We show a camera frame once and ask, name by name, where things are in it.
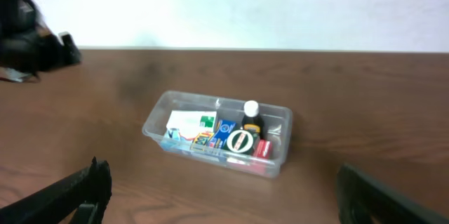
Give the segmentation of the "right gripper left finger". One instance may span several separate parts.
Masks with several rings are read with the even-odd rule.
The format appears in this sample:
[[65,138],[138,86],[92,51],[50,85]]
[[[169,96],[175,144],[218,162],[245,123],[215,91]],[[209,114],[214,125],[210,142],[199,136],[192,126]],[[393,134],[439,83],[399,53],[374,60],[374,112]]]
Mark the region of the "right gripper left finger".
[[1,223],[59,223],[72,214],[71,223],[98,224],[111,196],[109,164],[93,158],[90,166],[1,208]]

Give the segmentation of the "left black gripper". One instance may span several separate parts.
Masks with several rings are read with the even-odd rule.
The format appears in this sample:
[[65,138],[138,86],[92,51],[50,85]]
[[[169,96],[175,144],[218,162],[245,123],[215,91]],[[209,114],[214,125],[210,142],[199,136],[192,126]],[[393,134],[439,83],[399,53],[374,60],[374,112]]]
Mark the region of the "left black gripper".
[[81,52],[68,32],[61,33],[58,37],[54,34],[41,37],[38,41],[38,49],[37,65],[41,72],[81,63]]

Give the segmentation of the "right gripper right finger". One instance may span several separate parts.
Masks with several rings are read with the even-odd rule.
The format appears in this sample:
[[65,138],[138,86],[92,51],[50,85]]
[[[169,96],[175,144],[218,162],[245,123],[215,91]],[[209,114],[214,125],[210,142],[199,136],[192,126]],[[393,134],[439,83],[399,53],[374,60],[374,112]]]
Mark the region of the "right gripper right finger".
[[425,208],[349,164],[337,172],[339,219],[345,224],[448,224],[448,219]]

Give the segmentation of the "red white medicine box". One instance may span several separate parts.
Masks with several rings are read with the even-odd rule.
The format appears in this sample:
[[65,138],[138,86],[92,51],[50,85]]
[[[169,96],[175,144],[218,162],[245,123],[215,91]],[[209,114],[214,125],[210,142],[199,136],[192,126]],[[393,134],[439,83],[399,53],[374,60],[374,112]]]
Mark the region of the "red white medicine box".
[[273,143],[268,140],[260,140],[255,146],[254,152],[251,154],[250,159],[242,160],[235,157],[229,157],[227,161],[231,165],[242,166],[245,168],[261,169],[269,163],[269,159],[272,155]]

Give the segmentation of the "white blue medicine box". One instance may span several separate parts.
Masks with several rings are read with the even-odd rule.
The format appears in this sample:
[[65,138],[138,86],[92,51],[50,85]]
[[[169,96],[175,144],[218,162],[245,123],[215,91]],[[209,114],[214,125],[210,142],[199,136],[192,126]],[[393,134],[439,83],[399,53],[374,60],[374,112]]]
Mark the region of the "white blue medicine box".
[[184,138],[195,138],[200,133],[213,133],[217,120],[216,111],[173,110],[166,128],[178,130]]

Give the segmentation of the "dark bottle white cap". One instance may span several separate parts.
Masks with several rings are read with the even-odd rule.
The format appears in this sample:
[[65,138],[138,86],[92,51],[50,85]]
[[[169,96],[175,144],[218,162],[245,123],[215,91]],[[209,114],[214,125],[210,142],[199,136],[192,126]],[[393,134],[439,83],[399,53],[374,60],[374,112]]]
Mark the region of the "dark bottle white cap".
[[259,103],[255,100],[246,101],[243,105],[243,111],[244,116],[241,122],[241,128],[257,133],[261,139],[265,139],[264,120],[260,115]]

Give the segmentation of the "dark green square box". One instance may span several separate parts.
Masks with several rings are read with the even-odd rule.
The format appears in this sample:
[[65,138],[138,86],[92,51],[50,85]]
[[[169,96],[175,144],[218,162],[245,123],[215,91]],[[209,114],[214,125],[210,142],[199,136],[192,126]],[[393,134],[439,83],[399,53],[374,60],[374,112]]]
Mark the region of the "dark green square box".
[[252,155],[259,141],[258,133],[240,129],[229,135],[222,149],[234,154]]

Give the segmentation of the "blue fever patch box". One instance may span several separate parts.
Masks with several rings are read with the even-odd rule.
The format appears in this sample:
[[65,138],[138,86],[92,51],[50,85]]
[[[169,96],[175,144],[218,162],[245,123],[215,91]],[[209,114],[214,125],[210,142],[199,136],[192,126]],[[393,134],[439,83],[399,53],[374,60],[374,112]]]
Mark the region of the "blue fever patch box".
[[194,136],[182,135],[180,129],[168,129],[160,143],[163,150],[190,154],[193,151],[213,153],[212,148],[222,149],[229,135],[234,131],[236,122],[219,119],[212,132],[194,130]]

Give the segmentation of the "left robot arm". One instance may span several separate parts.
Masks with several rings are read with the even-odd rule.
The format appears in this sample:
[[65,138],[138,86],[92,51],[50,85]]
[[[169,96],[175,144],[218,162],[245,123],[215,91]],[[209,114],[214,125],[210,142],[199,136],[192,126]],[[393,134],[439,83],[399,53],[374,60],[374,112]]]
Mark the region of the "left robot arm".
[[4,81],[26,82],[78,65],[81,52],[70,33],[55,35],[32,0],[1,0],[1,69]]

